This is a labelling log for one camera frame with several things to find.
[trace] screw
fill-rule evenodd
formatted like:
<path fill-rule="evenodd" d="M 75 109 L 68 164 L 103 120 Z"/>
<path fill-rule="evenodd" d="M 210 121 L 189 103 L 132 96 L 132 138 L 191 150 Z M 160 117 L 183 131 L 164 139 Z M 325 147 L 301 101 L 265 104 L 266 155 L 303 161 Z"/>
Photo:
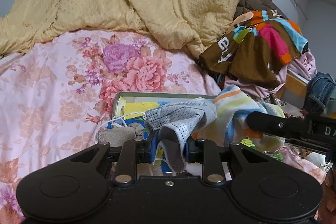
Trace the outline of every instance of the screw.
<path fill-rule="evenodd" d="M 174 186 L 174 184 L 175 184 L 175 183 L 174 183 L 173 181 L 170 181 L 170 180 L 167 180 L 167 181 L 166 181 L 166 185 L 167 185 L 167 186 Z"/>
<path fill-rule="evenodd" d="M 132 180 L 132 177 L 129 175 L 118 175 L 115 177 L 115 181 L 119 183 L 129 183 Z"/>
<path fill-rule="evenodd" d="M 213 183 L 220 183 L 224 180 L 224 177 L 219 174 L 208 175 L 208 181 Z"/>

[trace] gray face mask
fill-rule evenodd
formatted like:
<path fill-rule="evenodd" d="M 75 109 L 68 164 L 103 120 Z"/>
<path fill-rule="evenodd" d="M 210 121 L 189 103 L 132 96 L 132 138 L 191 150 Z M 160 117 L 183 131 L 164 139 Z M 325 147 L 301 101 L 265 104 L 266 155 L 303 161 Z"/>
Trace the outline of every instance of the gray face mask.
<path fill-rule="evenodd" d="M 159 148 L 163 148 L 172 171 L 185 170 L 183 149 L 187 138 L 217 118 L 214 104 L 203 98 L 174 102 L 145 112 L 148 130 L 159 131 Z"/>

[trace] black device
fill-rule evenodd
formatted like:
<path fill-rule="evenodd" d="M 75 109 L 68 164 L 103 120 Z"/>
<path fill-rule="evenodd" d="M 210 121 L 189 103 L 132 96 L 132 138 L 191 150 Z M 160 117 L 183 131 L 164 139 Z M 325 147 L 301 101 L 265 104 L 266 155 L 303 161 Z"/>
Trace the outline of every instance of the black device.
<path fill-rule="evenodd" d="M 284 119 L 253 112 L 247 123 L 334 160 L 333 119 Z M 157 144 L 157 132 L 123 147 L 99 143 L 29 174 L 16 191 L 24 224 L 316 223 L 322 189 L 305 172 L 241 143 L 224 148 L 190 137 L 185 158 L 203 164 L 202 178 L 137 179 L 137 164 L 152 163 Z M 113 162 L 118 165 L 110 177 Z M 222 162 L 227 162 L 232 180 L 226 180 Z"/>

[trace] pink stripe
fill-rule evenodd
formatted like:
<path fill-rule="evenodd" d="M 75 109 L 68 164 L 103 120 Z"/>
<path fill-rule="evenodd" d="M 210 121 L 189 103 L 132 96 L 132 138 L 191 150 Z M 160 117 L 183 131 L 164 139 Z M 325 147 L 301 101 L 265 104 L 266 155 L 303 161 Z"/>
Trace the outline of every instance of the pink stripe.
<path fill-rule="evenodd" d="M 274 51 L 278 58 L 289 53 L 286 43 L 270 24 L 266 24 L 265 27 L 259 31 L 258 36 L 263 37 L 267 41 L 269 47 Z"/>

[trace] denim jeans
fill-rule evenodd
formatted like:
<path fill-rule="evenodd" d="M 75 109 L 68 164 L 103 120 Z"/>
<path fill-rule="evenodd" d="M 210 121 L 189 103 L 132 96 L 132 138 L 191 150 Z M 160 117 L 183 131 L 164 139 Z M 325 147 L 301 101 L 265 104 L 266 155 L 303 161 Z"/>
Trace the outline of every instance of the denim jeans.
<path fill-rule="evenodd" d="M 336 83 L 330 74 L 318 72 L 316 77 L 307 84 L 303 109 L 310 114 L 321 115 L 328 105 L 335 88 Z"/>

